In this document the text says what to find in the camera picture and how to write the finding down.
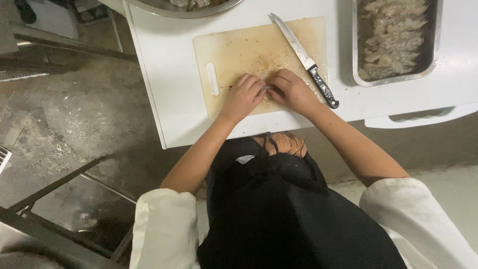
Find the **white sleeve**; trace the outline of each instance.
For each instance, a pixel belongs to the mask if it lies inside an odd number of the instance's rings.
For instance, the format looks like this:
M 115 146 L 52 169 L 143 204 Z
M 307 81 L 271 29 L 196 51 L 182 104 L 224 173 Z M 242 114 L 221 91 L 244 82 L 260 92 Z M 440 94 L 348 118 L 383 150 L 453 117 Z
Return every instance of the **white sleeve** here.
M 359 205 L 437 268 L 478 268 L 478 256 L 422 182 L 379 180 L 363 192 Z
M 158 189 L 136 204 L 130 269 L 199 268 L 196 198 Z

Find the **cutting board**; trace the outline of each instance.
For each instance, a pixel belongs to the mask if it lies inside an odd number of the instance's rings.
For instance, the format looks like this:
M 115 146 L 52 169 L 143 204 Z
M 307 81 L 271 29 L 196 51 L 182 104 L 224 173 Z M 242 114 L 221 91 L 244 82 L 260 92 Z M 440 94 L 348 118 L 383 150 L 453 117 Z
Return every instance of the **cutting board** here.
M 317 64 L 319 75 L 327 82 L 325 18 L 306 18 L 286 23 Z M 322 103 L 325 102 L 275 23 L 200 35 L 193 42 L 207 114 L 212 120 L 219 114 L 230 87 L 244 73 L 257 75 L 267 81 L 280 69 L 289 69 L 307 83 Z M 267 94 L 250 115 L 285 109 Z

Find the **hand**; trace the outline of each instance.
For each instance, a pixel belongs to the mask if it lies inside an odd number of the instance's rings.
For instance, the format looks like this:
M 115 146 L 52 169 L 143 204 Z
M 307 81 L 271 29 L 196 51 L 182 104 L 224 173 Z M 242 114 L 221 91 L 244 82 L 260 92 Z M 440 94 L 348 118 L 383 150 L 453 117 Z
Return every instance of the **hand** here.
M 229 91 L 218 118 L 238 124 L 262 102 L 266 91 L 261 89 L 265 85 L 258 76 L 242 75 Z
M 290 70 L 280 70 L 269 83 L 284 92 L 284 95 L 281 95 L 272 89 L 267 89 L 274 100 L 306 118 L 314 113 L 315 108 L 324 105 L 319 101 L 314 91 Z

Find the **metal tray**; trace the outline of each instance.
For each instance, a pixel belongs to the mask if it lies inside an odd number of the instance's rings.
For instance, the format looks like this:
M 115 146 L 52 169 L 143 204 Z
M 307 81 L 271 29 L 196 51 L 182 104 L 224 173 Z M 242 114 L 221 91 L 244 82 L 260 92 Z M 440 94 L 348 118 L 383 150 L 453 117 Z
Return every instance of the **metal tray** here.
M 423 26 L 425 39 L 420 46 L 420 55 L 416 58 L 417 65 L 414 71 L 404 75 L 382 78 L 379 80 L 363 80 L 359 76 L 359 65 L 365 61 L 363 55 L 359 53 L 358 32 L 360 30 L 359 8 L 363 7 L 364 2 L 371 0 L 353 0 L 352 3 L 352 57 L 353 57 L 353 75 L 355 81 L 363 87 L 372 87 L 399 81 L 423 78 L 428 76 L 435 68 L 438 61 L 438 51 L 440 48 L 440 31 L 442 24 L 443 0 L 428 0 L 430 6 L 425 11 L 427 24 Z

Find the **forearm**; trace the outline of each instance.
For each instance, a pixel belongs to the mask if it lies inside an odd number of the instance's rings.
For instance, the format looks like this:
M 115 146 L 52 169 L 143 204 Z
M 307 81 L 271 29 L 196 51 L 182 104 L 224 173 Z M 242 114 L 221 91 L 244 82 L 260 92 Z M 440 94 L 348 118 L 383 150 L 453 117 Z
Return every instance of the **forearm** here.
M 409 177 L 390 155 L 327 106 L 317 106 L 307 118 L 332 143 L 365 186 L 383 178 Z
M 234 126 L 231 121 L 218 117 L 173 167 L 160 188 L 195 195 Z

